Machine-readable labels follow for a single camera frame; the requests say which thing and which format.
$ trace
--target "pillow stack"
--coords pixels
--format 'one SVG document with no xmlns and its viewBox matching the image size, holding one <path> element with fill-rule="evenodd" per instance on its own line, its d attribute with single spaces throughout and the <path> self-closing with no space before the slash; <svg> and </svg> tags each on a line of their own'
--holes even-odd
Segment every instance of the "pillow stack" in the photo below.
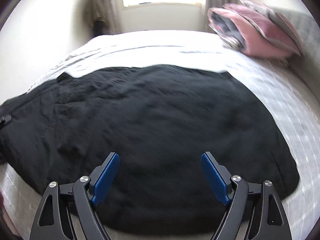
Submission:
<svg viewBox="0 0 320 240">
<path fill-rule="evenodd" d="M 233 49 L 248 56 L 289 58 L 304 55 L 296 29 L 283 15 L 266 5 L 240 0 L 210 8 L 210 27 Z"/>
</svg>

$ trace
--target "gray upholstered headboard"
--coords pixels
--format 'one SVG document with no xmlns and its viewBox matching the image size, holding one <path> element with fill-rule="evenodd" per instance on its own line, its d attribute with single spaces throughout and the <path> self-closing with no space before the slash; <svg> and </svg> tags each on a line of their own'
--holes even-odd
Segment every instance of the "gray upholstered headboard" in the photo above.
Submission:
<svg viewBox="0 0 320 240">
<path fill-rule="evenodd" d="M 275 8 L 297 29 L 305 57 L 297 55 L 290 58 L 290 68 L 307 84 L 320 102 L 320 28 L 310 15 L 297 11 Z"/>
</svg>

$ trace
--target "white bedsheet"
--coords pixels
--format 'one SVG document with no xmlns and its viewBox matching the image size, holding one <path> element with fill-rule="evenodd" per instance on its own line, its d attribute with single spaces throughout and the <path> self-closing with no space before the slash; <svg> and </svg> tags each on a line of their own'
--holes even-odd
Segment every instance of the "white bedsheet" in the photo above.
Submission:
<svg viewBox="0 0 320 240">
<path fill-rule="evenodd" d="M 320 216 L 320 104 L 306 85 L 281 62 L 258 60 L 226 49 L 210 33 L 144 31 L 100 36 L 72 52 L 30 89 L 63 72 L 80 77 L 112 67 L 179 65 L 209 71 L 227 70 L 248 87 L 273 115 L 287 141 L 300 174 L 296 191 L 283 201 L 293 240 L 304 240 Z M 8 164 L 0 167 L 5 207 L 28 239 L 40 196 Z M 111 231 L 114 239 L 176 239 L 132 237 Z M 177 238 L 210 239 L 210 235 Z"/>
</svg>

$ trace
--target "blue pad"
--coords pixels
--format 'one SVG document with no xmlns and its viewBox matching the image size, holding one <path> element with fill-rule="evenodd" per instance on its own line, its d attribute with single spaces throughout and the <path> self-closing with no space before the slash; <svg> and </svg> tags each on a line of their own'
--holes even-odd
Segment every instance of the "blue pad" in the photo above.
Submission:
<svg viewBox="0 0 320 240">
<path fill-rule="evenodd" d="M 101 173 L 97 183 L 94 185 L 94 193 L 91 203 L 97 206 L 100 202 L 104 201 L 108 194 L 109 187 L 116 176 L 119 168 L 119 155 L 114 154 L 104 171 Z"/>
<path fill-rule="evenodd" d="M 230 203 L 230 198 L 227 194 L 227 185 L 205 153 L 201 156 L 201 167 L 217 200 L 227 206 Z"/>
</svg>

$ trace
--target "metal bolt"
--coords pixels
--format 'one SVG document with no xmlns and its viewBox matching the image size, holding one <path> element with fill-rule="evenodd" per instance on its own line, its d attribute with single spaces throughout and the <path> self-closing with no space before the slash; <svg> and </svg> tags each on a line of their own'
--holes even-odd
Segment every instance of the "metal bolt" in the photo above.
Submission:
<svg viewBox="0 0 320 240">
<path fill-rule="evenodd" d="M 271 187 L 272 186 L 272 182 L 270 180 L 266 180 L 264 182 L 264 184 L 266 184 L 266 186 Z"/>
<path fill-rule="evenodd" d="M 49 184 L 49 187 L 55 187 L 57 185 L 57 183 L 55 182 L 55 181 L 53 181 L 53 182 L 51 182 L 50 184 Z"/>
<path fill-rule="evenodd" d="M 240 177 L 239 175 L 234 175 L 234 176 L 232 176 L 232 179 L 233 179 L 234 181 L 241 181 L 241 177 Z"/>
<path fill-rule="evenodd" d="M 86 181 L 88 181 L 89 180 L 89 177 L 88 176 L 82 176 L 81 178 L 80 178 L 80 181 L 81 182 L 86 182 Z"/>
</svg>

